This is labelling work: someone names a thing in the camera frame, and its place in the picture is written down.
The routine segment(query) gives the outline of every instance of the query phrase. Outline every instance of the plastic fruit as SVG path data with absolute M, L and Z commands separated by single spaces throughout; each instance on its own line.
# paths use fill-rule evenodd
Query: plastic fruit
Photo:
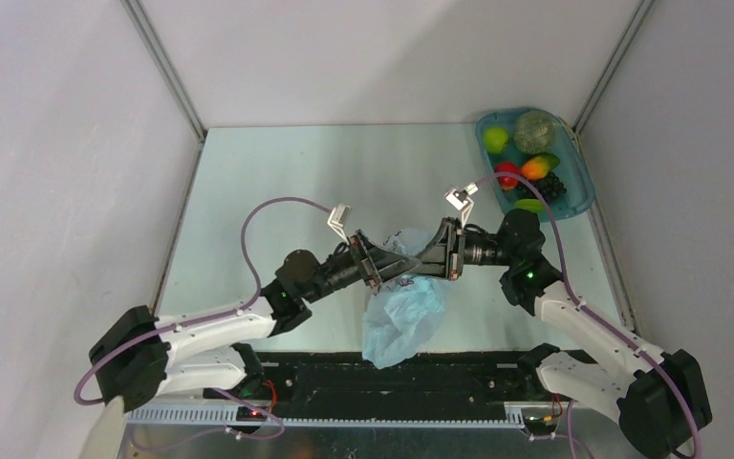
M 531 110 L 519 117 L 513 130 L 513 144 L 522 153 L 535 155 L 550 149 L 555 142 L 555 120 L 541 110 Z
M 539 193 L 541 193 L 542 197 L 545 198 L 545 201 L 547 201 L 548 204 L 567 194 L 567 188 L 563 183 L 561 183 L 561 179 L 559 179 L 553 172 L 547 174 L 544 179 L 535 180 L 531 183 Z M 522 199 L 536 198 L 536 195 L 524 185 L 520 184 L 516 189 L 520 191 Z
M 516 167 L 516 164 L 510 161 L 497 164 L 497 166 L 494 167 L 494 172 L 509 172 L 511 174 L 522 175 L 519 167 Z M 502 187 L 503 191 L 510 191 L 516 188 L 516 185 L 519 183 L 519 181 L 513 177 L 497 177 L 497 180 L 499 180 L 499 186 Z
M 524 210 L 529 210 L 533 213 L 539 213 L 544 211 L 544 206 L 542 206 L 542 202 L 538 199 L 520 199 L 519 201 L 516 201 L 515 204 L 513 204 L 515 208 L 522 208 Z
M 522 166 L 522 175 L 528 180 L 540 180 L 555 169 L 561 160 L 551 153 L 536 155 Z
M 502 127 L 489 127 L 483 132 L 483 143 L 488 153 L 498 155 L 505 149 L 510 135 Z

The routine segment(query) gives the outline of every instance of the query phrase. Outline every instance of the white wall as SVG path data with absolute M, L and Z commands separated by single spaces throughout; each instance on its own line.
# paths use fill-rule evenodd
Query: white wall
M 572 121 L 637 0 L 145 2 L 212 127 Z
M 155 292 L 195 146 L 120 2 L 0 1 L 0 458 L 76 457 L 75 382 Z
M 584 136 L 648 334 L 702 365 L 734 457 L 734 2 L 658 2 Z

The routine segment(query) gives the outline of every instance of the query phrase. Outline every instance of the grapes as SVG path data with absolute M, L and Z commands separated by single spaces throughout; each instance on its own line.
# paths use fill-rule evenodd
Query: grapes
M 552 203 L 556 199 L 567 194 L 567 188 L 561 183 L 561 180 L 553 172 L 548 173 L 541 180 L 530 181 L 536 189 L 542 193 L 547 203 Z M 521 195 L 521 199 L 536 199 L 536 196 L 526 186 L 519 184 L 516 189 Z

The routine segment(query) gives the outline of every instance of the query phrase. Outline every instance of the green apple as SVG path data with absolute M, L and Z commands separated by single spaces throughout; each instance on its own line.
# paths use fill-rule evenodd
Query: green apple
M 504 128 L 499 126 L 489 127 L 483 132 L 483 143 L 486 145 L 486 151 L 494 155 L 502 153 L 508 139 L 510 139 L 510 135 Z

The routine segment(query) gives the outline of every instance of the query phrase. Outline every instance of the red apple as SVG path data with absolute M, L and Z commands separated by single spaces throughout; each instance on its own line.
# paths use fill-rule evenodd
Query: red apple
M 510 161 L 497 164 L 497 166 L 494 167 L 494 172 L 509 172 L 511 174 L 522 175 L 522 171 L 519 170 L 519 167 L 516 167 L 516 164 Z M 519 183 L 519 181 L 512 177 L 498 177 L 498 180 L 499 186 L 502 187 L 503 191 L 510 191 L 516 188 L 516 185 Z

